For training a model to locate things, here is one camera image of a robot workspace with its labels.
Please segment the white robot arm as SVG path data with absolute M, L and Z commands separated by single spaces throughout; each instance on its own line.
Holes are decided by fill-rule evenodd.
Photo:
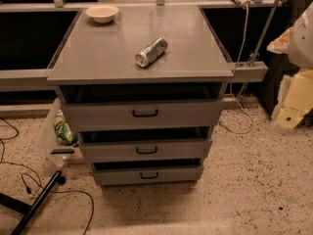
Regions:
M 293 26 L 268 44 L 267 50 L 287 54 L 289 61 L 299 67 L 294 76 L 283 77 L 272 114 L 274 127 L 289 131 L 313 109 L 313 2 Z

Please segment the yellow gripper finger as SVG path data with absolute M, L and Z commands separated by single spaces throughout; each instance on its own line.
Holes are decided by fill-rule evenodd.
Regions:
M 289 44 L 291 37 L 292 27 L 288 28 L 283 34 L 281 34 L 278 38 L 271 41 L 266 49 L 269 52 L 275 54 L 287 54 L 289 52 Z
M 278 104 L 271 119 L 276 127 L 291 130 L 313 109 L 313 70 L 300 70 L 294 76 L 284 75 Z

